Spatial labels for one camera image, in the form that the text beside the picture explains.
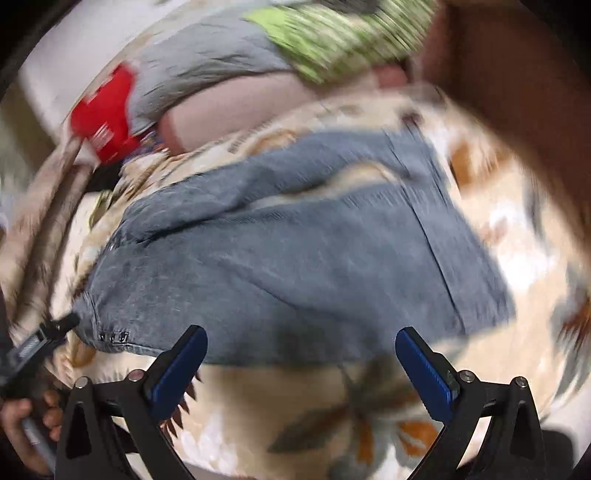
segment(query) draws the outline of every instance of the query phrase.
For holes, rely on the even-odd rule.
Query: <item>person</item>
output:
[[[59,395],[55,391],[46,391],[44,401],[48,410],[43,415],[43,423],[50,429],[49,437],[57,442],[60,439],[63,417],[63,411],[58,405]],[[22,428],[23,419],[31,414],[32,409],[33,404],[27,398],[6,401],[0,410],[0,424],[23,465],[36,475],[48,476],[51,472],[45,460],[37,453]]]

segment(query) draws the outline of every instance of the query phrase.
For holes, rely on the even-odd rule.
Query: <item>floral blanket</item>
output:
[[[72,274],[75,289],[83,288],[125,208],[139,198],[187,176],[285,147],[310,131],[410,125],[434,145],[451,197],[498,261],[517,307],[505,325],[432,347],[458,370],[469,368],[486,381],[525,376],[543,418],[589,375],[590,349],[582,345],[591,302],[582,250],[540,177],[429,86],[323,100],[189,154],[134,159],[122,171],[111,206],[95,215],[100,219],[82,243]],[[388,170],[367,162],[305,194],[253,207],[391,180]],[[53,368],[67,384],[81,375],[100,382],[152,361],[95,352],[72,334]],[[478,451],[486,424],[478,425],[466,458]],[[392,353],[371,362],[299,369],[204,365],[162,428],[184,461],[225,475],[392,480],[409,476],[441,425],[429,418]]]

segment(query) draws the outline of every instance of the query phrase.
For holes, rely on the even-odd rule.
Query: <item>metal rivet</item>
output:
[[[74,386],[76,388],[84,388],[85,386],[88,385],[89,381],[90,380],[88,377],[80,377],[78,380],[76,380],[76,383],[74,384]]]
[[[527,380],[524,377],[516,377],[515,383],[519,388],[527,387]]]
[[[466,383],[472,383],[476,379],[476,375],[469,370],[462,370],[460,372],[460,378]]]
[[[137,368],[136,370],[132,370],[131,372],[129,372],[129,375],[127,375],[127,380],[137,382],[139,380],[142,380],[144,374],[145,372],[141,368]]]

